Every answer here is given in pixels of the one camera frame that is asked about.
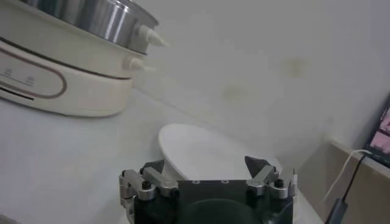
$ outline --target metal bracket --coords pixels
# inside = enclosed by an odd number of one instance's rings
[[[170,180],[164,177],[161,173],[156,171],[152,167],[147,167],[143,170],[143,176],[145,179],[156,185],[162,196],[164,197],[176,197],[179,193],[179,184],[177,181]]]
[[[123,199],[136,195],[141,201],[149,201],[155,198],[156,186],[144,180],[134,170],[125,170],[119,176],[119,192]]]
[[[276,180],[277,177],[278,172],[275,171],[275,167],[265,165],[254,178],[246,181],[246,185],[256,196],[262,196],[265,193],[266,185]]]

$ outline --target white wall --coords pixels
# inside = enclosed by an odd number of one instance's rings
[[[253,149],[302,156],[294,166],[324,133],[360,145],[389,90],[380,56],[390,51],[373,48],[370,1],[141,4],[172,48],[151,51],[158,74],[137,77],[136,87]]]

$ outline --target cream appliance base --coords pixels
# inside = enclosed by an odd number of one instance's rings
[[[0,97],[73,116],[119,113],[132,80],[87,73],[27,53],[0,41]]]

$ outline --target black plastic part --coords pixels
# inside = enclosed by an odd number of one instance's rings
[[[282,188],[285,186],[285,182],[282,179],[277,179],[274,184],[275,184],[275,187],[278,187],[278,188]]]
[[[273,200],[269,191],[255,197],[246,180],[178,181],[180,195],[160,194],[151,201],[134,200],[136,224],[293,224],[293,199]]]
[[[143,174],[144,169],[147,167],[151,167],[151,168],[157,170],[157,172],[162,173],[163,169],[164,169],[164,163],[165,163],[165,161],[163,159],[157,160],[154,162],[145,163],[145,165],[140,169],[140,174]]]
[[[271,166],[265,159],[256,159],[250,156],[245,156],[245,164],[252,178],[255,177],[264,168],[264,166]]]
[[[330,214],[327,218],[325,224],[340,224],[342,222],[342,218],[346,213],[348,208],[348,204],[344,202],[341,198],[337,198],[335,205],[330,211]]]
[[[144,181],[144,182],[142,182],[142,189],[143,190],[147,190],[147,189],[150,189],[152,187],[152,183],[151,182],[149,182],[149,181]]]

